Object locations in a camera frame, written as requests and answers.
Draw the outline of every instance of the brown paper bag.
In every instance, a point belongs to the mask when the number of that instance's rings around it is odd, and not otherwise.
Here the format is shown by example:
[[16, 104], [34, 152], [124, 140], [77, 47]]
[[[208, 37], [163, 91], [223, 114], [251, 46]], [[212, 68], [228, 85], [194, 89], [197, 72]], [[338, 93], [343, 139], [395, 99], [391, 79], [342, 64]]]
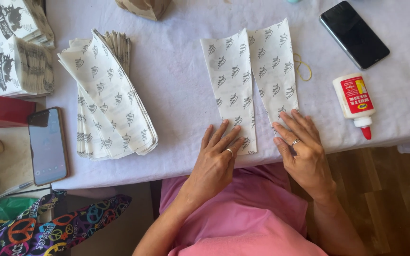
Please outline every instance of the brown paper bag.
[[171, 0], [115, 0], [119, 7], [135, 15], [157, 21]]

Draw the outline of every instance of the phone screen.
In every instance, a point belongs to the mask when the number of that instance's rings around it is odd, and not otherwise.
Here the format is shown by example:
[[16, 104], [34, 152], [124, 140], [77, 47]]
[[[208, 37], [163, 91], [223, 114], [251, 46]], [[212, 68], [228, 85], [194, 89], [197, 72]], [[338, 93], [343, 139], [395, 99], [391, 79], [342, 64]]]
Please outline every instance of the phone screen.
[[387, 46], [348, 2], [335, 5], [321, 19], [362, 69], [389, 55]]
[[28, 128], [35, 184], [51, 183], [66, 177], [58, 109], [51, 108], [30, 115]]

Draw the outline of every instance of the fingernail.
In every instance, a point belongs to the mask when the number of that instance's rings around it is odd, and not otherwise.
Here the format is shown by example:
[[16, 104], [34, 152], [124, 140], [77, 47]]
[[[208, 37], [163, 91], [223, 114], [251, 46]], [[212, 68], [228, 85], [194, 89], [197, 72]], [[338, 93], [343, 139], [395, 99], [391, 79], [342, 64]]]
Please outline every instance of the fingernail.
[[273, 139], [273, 142], [275, 143], [276, 146], [279, 146], [281, 144], [281, 138], [280, 137], [275, 137]]

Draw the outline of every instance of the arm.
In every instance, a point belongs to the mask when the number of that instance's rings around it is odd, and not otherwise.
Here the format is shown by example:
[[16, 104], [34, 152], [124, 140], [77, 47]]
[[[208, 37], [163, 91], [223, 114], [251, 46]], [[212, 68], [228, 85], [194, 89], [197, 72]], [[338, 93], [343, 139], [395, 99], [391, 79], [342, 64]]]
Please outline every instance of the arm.
[[226, 150], [241, 130], [237, 125], [221, 139], [228, 125], [229, 121], [225, 119], [211, 138], [213, 126], [208, 127], [190, 177], [173, 202], [147, 230], [135, 248], [133, 256], [167, 255], [179, 229], [189, 215], [231, 183], [237, 151], [242, 146], [244, 138], [238, 138], [229, 147], [232, 153]]
[[[314, 200], [318, 245], [331, 255], [366, 256], [363, 242], [335, 194], [336, 183], [331, 177], [316, 126], [310, 117], [304, 118], [295, 109], [292, 116], [286, 113], [280, 115], [292, 132], [273, 123], [285, 140], [275, 137], [274, 142], [282, 154], [284, 168]], [[297, 152], [293, 156], [288, 145], [292, 145], [295, 139], [300, 142], [293, 146]]]

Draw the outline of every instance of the wooden floor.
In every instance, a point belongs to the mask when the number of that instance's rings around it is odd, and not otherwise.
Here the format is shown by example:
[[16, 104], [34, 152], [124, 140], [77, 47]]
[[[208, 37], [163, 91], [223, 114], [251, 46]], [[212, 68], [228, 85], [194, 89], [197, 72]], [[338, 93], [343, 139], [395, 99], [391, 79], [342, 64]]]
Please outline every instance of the wooden floor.
[[[396, 147], [362, 148], [327, 158], [339, 200], [372, 255], [410, 256], [410, 154]], [[308, 233], [314, 241], [312, 200], [292, 179], [291, 184], [310, 202]]]

